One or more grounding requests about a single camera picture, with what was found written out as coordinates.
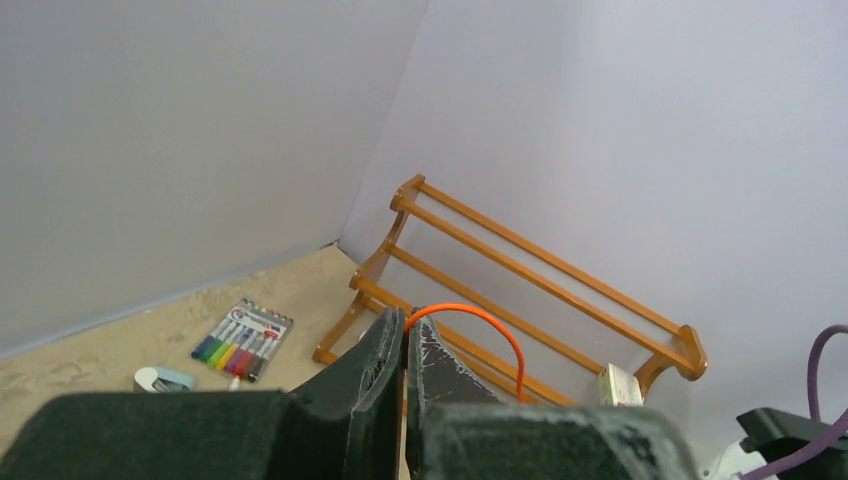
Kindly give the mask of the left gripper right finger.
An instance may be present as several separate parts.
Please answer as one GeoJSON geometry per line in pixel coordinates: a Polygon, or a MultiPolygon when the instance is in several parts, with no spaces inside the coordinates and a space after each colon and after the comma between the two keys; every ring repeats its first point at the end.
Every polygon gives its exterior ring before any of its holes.
{"type": "Polygon", "coordinates": [[[503,401],[424,317],[407,334],[413,479],[696,479],[680,431],[644,407],[503,401]]]}

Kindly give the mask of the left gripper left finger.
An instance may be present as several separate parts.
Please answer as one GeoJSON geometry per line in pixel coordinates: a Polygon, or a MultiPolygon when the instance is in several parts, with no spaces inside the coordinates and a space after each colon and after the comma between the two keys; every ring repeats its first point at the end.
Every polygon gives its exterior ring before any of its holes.
{"type": "Polygon", "coordinates": [[[291,391],[78,393],[47,402],[5,479],[394,479],[405,314],[291,391]]]}

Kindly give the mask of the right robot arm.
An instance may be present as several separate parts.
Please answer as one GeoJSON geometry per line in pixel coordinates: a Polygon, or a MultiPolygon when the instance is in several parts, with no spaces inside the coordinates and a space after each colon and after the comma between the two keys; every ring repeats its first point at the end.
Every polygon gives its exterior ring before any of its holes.
{"type": "MultiPolygon", "coordinates": [[[[829,424],[773,408],[756,408],[736,417],[745,435],[700,469],[700,479],[737,479],[773,464],[826,434],[829,424]]],[[[797,466],[772,479],[845,479],[847,434],[797,466]]]]}

